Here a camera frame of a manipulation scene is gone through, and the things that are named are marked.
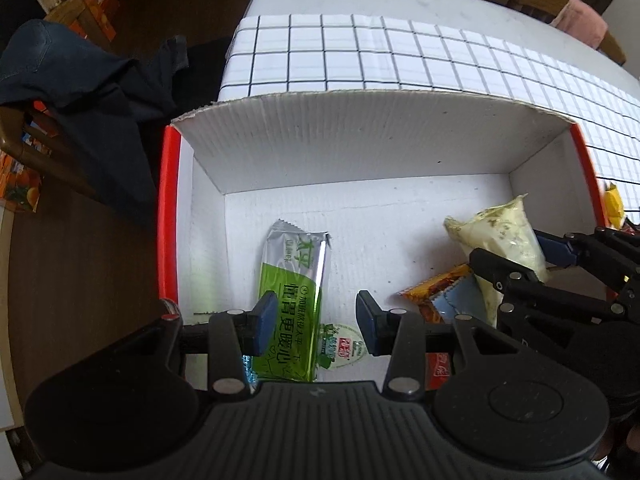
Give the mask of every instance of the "white snack bag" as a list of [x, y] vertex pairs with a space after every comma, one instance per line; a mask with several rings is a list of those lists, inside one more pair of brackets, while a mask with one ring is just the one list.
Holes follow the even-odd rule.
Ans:
[[[529, 267], [541, 282], [546, 282], [548, 272], [545, 257], [524, 213], [522, 199], [525, 196], [520, 195], [507, 204], [485, 209], [468, 222], [460, 222], [447, 216], [444, 227], [449, 237], [460, 243], [467, 259], [473, 249], [482, 247], [512, 262]], [[502, 294], [487, 280], [479, 276], [476, 276], [476, 280], [484, 297], [488, 322], [495, 326]]]

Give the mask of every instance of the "snack wrapper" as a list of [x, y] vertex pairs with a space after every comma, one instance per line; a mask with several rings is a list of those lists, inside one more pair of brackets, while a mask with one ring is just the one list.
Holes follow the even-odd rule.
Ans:
[[305, 233], [278, 220], [262, 252], [258, 296], [272, 290], [278, 318], [264, 355], [252, 359], [260, 379], [313, 381], [322, 289], [329, 270], [329, 233]]

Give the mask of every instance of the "white tabletop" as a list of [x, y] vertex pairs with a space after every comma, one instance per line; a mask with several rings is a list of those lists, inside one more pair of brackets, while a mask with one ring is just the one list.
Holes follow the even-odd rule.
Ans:
[[577, 66], [640, 99], [640, 84], [603, 54], [549, 25], [484, 0], [251, 0], [246, 16], [364, 14], [479, 32]]

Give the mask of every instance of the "person's finger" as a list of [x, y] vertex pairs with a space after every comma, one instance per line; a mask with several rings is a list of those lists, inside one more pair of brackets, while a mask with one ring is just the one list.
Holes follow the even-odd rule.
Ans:
[[636, 453], [640, 453], [640, 426], [634, 426], [626, 436], [626, 446]]
[[609, 426], [607, 431], [604, 432], [604, 435], [600, 439], [600, 443], [598, 444], [598, 449], [596, 453], [593, 455], [592, 460], [601, 460], [606, 457], [611, 450], [613, 449], [614, 435], [613, 435], [613, 426]]

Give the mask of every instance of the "ribbed black surface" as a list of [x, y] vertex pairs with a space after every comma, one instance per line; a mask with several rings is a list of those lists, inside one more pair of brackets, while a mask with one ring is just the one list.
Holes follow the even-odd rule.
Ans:
[[590, 463], [554, 472], [480, 462], [442, 438], [417, 404], [380, 396], [374, 383], [266, 383], [251, 400], [212, 410], [171, 456], [132, 471], [74, 472], [47, 464], [37, 480], [603, 479]]

